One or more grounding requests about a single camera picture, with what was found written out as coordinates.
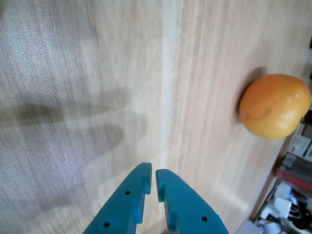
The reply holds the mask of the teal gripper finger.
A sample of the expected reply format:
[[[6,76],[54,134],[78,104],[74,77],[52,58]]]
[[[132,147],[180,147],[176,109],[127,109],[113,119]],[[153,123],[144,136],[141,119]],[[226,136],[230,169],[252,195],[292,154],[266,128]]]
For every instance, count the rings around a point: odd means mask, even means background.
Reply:
[[[152,164],[137,165],[94,217],[85,234],[134,234],[143,221],[145,196],[151,193]]]
[[[223,221],[182,178],[168,169],[156,170],[157,197],[164,203],[168,232],[227,234]]]

